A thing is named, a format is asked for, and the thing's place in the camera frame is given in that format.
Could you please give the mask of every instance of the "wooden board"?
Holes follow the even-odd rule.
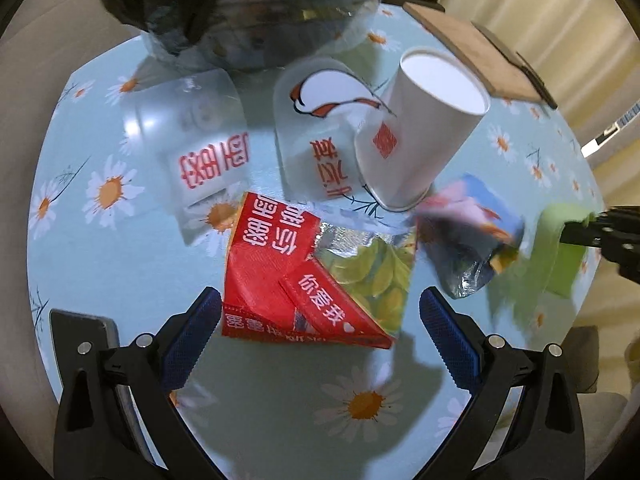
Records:
[[[509,63],[471,22],[416,4],[404,4],[403,8],[476,74],[492,96],[543,101],[527,76]]]

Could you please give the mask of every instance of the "light blue tablecloth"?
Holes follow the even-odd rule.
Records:
[[[394,73],[402,52],[417,45],[446,51],[402,9],[382,6],[365,43],[340,59],[376,88]],[[121,344],[128,344],[187,309],[204,286],[222,290],[220,247],[229,230],[211,230],[202,243],[185,246],[174,218],[145,190],[148,175],[136,171],[130,154],[116,104],[124,92],[162,79],[153,71],[136,72],[145,57],[143,43],[135,39],[77,70],[40,154],[28,276],[40,351],[58,398],[62,386],[49,309],[110,317]],[[271,117],[273,81],[269,73],[235,78],[252,132],[255,189],[282,199]],[[489,113],[436,186],[463,173],[478,176],[524,216],[524,254],[549,203],[604,208],[574,134],[562,115],[546,106],[492,99]],[[101,190],[102,202],[96,200]],[[332,205],[367,213],[376,206],[364,190],[353,201],[341,198]],[[389,215],[381,208],[376,212]],[[589,250],[572,300],[542,296],[526,324],[516,322],[512,304],[488,294],[489,287],[452,305],[470,314],[485,333],[500,333],[512,346],[541,349],[564,338],[597,261]],[[420,254],[402,335],[390,351],[256,344],[216,334],[178,393],[178,409],[230,478],[412,478],[468,400],[418,318],[421,291],[436,284]]]

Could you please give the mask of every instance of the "bird logo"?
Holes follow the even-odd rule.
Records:
[[[353,75],[340,70],[320,70],[309,75],[289,93],[299,114],[325,119],[334,110],[346,107],[383,106],[367,86]]]

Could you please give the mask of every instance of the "white daisy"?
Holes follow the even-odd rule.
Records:
[[[551,181],[549,180],[549,177],[546,176],[545,172],[540,168],[536,161],[532,159],[533,157],[529,157],[524,160],[525,166],[529,168],[529,173],[540,187],[550,187]]]
[[[29,209],[28,229],[29,231],[33,230],[34,240],[46,233],[51,228],[51,223],[56,219],[56,213],[52,207],[57,195],[58,184],[54,180],[42,184],[39,193],[33,193]]]
[[[95,83],[94,80],[87,81],[86,83],[81,84],[76,88],[74,88],[72,90],[71,100],[77,103],[80,99],[83,99],[89,93],[89,90],[91,90],[91,88],[94,87],[94,83]]]
[[[128,92],[133,92],[138,83],[140,82],[137,77],[126,78],[120,76],[118,78],[119,83],[109,87],[107,92],[107,102],[112,106],[120,102],[122,96]]]
[[[537,121],[543,121],[545,118],[545,113],[542,111],[542,108],[537,105],[530,105],[529,113]]]
[[[518,106],[517,101],[503,97],[502,99],[500,99],[500,102],[502,102],[504,107],[507,108],[507,110],[509,110],[513,115],[520,114],[520,107]]]
[[[546,168],[549,170],[549,173],[552,174],[556,179],[560,179],[560,171],[558,170],[558,165],[549,156],[546,158]]]
[[[589,251],[584,251],[584,258],[580,262],[580,269],[578,270],[578,272],[580,273],[580,276],[586,276],[588,270],[589,270]]]
[[[510,141],[509,134],[504,132],[500,126],[489,125],[489,140],[494,148],[502,155],[508,163],[512,163],[518,154]]]
[[[542,329],[542,327],[545,325],[545,321],[546,321],[545,309],[539,305],[536,311],[534,312],[533,318],[531,319],[531,323],[529,325],[532,332],[537,332],[538,330]]]
[[[462,415],[462,412],[465,411],[465,405],[468,403],[469,399],[470,396],[464,401],[464,404],[462,404],[462,402],[457,400],[455,397],[452,397],[449,400],[449,402],[447,403],[447,411],[450,413],[450,415],[441,416],[438,419],[438,431],[434,436],[444,436],[452,430],[452,428],[456,425],[456,422],[460,418],[460,415]]]
[[[198,412],[218,402],[218,398],[197,381],[188,380],[183,388],[169,394],[169,398],[183,418],[192,420],[198,426],[209,425],[206,416]]]
[[[91,174],[91,180],[86,188],[89,202],[84,205],[82,211],[86,213],[84,218],[88,224],[98,213],[102,213],[100,225],[115,229],[115,210],[119,209],[125,215],[133,216],[131,200],[145,188],[131,184],[136,176],[136,170],[125,173],[127,165],[120,161],[112,165],[112,160],[113,155],[109,155],[104,163],[104,176],[100,176],[95,171]]]
[[[206,243],[207,254],[212,258],[228,243],[241,199],[242,192],[222,190],[189,208],[189,215],[194,218],[187,222],[187,227],[206,229],[195,245]]]
[[[400,42],[388,37],[383,30],[372,30],[367,33],[367,39],[375,44],[379,45],[382,50],[387,52],[395,52],[400,50]]]
[[[373,442],[378,439],[380,424],[393,426],[398,423],[394,415],[402,410],[402,405],[396,402],[402,394],[395,391],[400,380],[375,387],[357,366],[351,369],[351,379],[337,376],[336,380],[340,386],[323,384],[321,390],[341,405],[314,413],[316,424],[336,422],[329,430],[329,436],[340,434],[347,442],[353,442],[362,428],[364,442]]]
[[[582,185],[578,182],[578,178],[575,176],[575,173],[569,174],[569,183],[571,185],[571,191],[574,192],[574,195],[578,197],[578,199],[581,199]]]
[[[392,11],[392,7],[380,5],[378,7],[378,14],[380,16],[385,16],[386,18],[392,18],[393,20],[398,19],[398,15]]]
[[[129,140],[129,136],[127,134],[124,134],[124,138],[120,141],[119,152],[122,153],[123,155],[131,155],[132,151],[133,151],[133,147]]]

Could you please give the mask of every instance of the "crumpled chip bag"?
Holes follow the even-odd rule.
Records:
[[[353,227],[246,193],[226,253],[223,335],[390,348],[416,229],[376,230],[370,219]]]

